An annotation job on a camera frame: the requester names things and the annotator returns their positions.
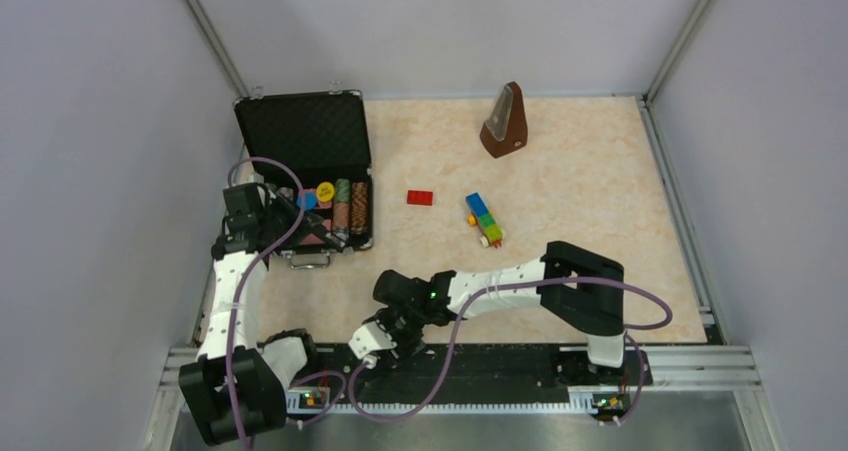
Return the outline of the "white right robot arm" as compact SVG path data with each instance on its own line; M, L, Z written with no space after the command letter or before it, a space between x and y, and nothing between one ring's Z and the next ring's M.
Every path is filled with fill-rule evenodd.
M587 338L586 368L612 383L627 368L624 354L624 267L564 241L523 264L487 272L443 271L430 279L383 272L372 297L381 304L348 346L368 367L387 357L397 363L423 346L426 326L447 326L483 314L544 309Z

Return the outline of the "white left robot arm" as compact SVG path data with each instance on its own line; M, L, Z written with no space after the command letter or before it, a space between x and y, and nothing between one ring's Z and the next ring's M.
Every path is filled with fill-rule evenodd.
M290 414L325 413L329 380L303 328L258 337L259 296L271 254L306 237L341 251L343 240L322 219L268 186L248 183L223 192L222 234L211 248L215 287L205 338L195 359L180 367L178 386L203 441L216 446L284 427Z

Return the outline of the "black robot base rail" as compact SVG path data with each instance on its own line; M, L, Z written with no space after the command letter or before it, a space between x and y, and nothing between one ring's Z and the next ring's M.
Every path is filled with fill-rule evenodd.
M307 358L285 377L274 355L280 345L307 343ZM459 344L427 346L395 368L379 363L355 370L350 350L320 352L306 338L287 336L232 356L233 379L249 433L272 413L308 421L330 412L364 413L394 420L406 414L548 412L564 407L601 422L622 419L644 386L652 385L648 357L628 350L619 368L594 365L582 350L555 345Z

